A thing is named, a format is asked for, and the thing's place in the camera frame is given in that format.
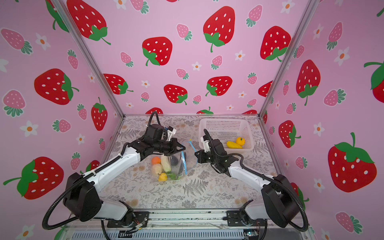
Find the green leaf toy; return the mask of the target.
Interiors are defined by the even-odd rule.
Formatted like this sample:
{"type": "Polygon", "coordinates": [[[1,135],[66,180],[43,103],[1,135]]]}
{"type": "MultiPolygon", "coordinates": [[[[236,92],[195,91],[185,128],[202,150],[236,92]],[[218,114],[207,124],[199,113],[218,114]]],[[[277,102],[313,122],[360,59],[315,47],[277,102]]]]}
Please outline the green leaf toy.
{"type": "Polygon", "coordinates": [[[178,180],[180,178],[180,176],[178,174],[174,174],[174,173],[169,173],[168,174],[168,178],[170,180],[178,180]]]}

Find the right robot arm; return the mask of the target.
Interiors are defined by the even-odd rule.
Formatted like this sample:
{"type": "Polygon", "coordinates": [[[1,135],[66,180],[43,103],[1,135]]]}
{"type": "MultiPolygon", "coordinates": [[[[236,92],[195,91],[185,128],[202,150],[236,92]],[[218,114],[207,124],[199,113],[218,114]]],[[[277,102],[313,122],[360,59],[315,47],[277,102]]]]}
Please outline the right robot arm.
{"type": "Polygon", "coordinates": [[[213,139],[207,130],[201,137],[204,149],[195,153],[200,164],[210,164],[218,174],[225,174],[254,188],[263,197],[262,204],[247,201],[240,209],[237,221],[252,225],[259,219],[271,220],[277,226],[292,226],[300,232],[309,228],[309,220],[298,195],[283,175],[267,176],[244,164],[244,156],[228,154],[218,139],[213,139]]]}

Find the white plastic basket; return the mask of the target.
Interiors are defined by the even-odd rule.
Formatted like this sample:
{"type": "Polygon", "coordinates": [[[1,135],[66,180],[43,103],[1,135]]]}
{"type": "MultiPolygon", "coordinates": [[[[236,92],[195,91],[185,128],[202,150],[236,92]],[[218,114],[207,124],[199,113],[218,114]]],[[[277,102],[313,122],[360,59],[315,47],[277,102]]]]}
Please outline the white plastic basket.
{"type": "Polygon", "coordinates": [[[251,127],[246,120],[241,119],[216,119],[204,118],[200,120],[199,124],[199,147],[204,148],[201,138],[205,135],[206,129],[211,137],[215,140],[218,139],[223,144],[228,153],[245,153],[254,149],[255,143],[251,127]],[[242,137],[245,144],[242,149],[229,149],[227,142],[235,142],[237,138],[242,137]]]}

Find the clear zip top bag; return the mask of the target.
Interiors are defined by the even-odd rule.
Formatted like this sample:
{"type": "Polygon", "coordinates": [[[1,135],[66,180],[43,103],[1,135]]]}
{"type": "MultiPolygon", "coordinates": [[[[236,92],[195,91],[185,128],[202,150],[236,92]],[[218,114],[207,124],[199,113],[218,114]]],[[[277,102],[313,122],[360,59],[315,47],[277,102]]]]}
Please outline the clear zip top bag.
{"type": "Polygon", "coordinates": [[[172,156],[153,157],[151,159],[151,181],[167,182],[180,180],[192,172],[197,165],[198,159],[195,156],[197,148],[192,140],[182,143],[186,147],[180,153],[172,156]]]}

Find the yellow bell pepper toy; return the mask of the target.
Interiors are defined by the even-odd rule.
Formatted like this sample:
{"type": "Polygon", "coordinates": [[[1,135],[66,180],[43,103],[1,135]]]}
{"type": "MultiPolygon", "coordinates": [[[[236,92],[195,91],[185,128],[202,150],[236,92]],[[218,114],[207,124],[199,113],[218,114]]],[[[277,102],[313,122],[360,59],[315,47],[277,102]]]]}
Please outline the yellow bell pepper toy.
{"type": "Polygon", "coordinates": [[[244,146],[245,145],[245,139],[244,138],[241,138],[241,137],[238,137],[236,139],[236,144],[240,145],[240,146],[244,146]]]}

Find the yellow banana toy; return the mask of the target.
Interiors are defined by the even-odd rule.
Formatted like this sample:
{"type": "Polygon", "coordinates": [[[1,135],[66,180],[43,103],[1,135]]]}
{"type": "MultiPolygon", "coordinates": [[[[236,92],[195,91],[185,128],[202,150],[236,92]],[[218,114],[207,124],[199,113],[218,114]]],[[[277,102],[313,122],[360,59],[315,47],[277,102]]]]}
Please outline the yellow banana toy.
{"type": "Polygon", "coordinates": [[[234,142],[231,142],[231,141],[227,142],[227,147],[229,149],[242,149],[243,148],[241,145],[234,143],[234,142]]]}

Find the dark avocado toy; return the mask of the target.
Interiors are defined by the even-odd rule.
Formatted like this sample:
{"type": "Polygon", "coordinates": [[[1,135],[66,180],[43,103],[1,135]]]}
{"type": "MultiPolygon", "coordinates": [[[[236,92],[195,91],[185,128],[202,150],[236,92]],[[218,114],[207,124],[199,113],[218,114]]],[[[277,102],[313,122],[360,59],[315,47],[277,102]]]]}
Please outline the dark avocado toy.
{"type": "Polygon", "coordinates": [[[180,160],[175,156],[171,156],[170,163],[172,167],[177,167],[180,164],[180,160]]]}

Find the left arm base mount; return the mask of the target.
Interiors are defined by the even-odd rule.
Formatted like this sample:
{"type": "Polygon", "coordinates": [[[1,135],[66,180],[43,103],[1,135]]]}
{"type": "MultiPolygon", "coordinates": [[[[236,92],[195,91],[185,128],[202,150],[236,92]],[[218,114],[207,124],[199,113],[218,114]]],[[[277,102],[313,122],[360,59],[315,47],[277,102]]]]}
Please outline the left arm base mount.
{"type": "Polygon", "coordinates": [[[150,212],[147,211],[134,211],[127,213],[122,220],[109,220],[107,227],[108,228],[146,228],[148,220],[150,217],[150,212]]]}

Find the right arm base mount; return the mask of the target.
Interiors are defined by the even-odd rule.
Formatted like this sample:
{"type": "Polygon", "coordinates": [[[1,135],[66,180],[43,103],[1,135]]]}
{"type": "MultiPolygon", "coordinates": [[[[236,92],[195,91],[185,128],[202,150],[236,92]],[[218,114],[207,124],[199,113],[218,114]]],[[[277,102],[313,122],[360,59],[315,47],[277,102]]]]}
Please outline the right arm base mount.
{"type": "Polygon", "coordinates": [[[253,220],[245,211],[240,210],[227,211],[223,220],[227,221],[230,227],[264,227],[266,225],[265,219],[253,220]]]}

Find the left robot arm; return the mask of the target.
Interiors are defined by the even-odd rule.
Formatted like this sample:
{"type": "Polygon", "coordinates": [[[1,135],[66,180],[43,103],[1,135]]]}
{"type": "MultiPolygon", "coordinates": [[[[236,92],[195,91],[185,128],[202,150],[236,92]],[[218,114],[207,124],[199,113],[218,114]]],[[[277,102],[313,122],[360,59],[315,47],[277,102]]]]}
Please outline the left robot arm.
{"type": "Polygon", "coordinates": [[[142,137],[125,143],[122,152],[112,160],[82,175],[75,173],[69,176],[66,190],[49,207],[43,218],[43,229],[53,230],[75,220],[86,222],[91,219],[116,221],[128,227],[135,218],[133,208],[123,201],[102,200],[99,193],[126,169],[150,155],[172,156],[184,151],[185,146],[173,136],[175,132],[176,129],[172,127],[149,125],[142,137]],[[49,218],[59,203],[63,203],[74,217],[49,225],[49,218]]]}

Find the orange toy fruit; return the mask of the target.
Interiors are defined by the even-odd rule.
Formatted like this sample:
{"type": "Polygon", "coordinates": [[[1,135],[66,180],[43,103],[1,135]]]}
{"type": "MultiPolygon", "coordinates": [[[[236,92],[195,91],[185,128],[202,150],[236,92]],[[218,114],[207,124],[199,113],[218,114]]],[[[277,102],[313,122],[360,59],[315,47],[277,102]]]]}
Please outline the orange toy fruit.
{"type": "Polygon", "coordinates": [[[151,160],[151,164],[152,165],[161,164],[161,158],[160,157],[153,157],[151,160]]]}

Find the white radish toy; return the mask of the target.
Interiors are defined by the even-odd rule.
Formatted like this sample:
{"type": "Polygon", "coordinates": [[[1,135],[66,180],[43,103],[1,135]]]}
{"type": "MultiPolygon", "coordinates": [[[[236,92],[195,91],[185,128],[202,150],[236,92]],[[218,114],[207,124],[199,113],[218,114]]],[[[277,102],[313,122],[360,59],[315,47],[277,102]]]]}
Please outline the white radish toy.
{"type": "Polygon", "coordinates": [[[161,156],[161,165],[165,173],[169,173],[172,171],[171,158],[169,156],[161,156]]]}

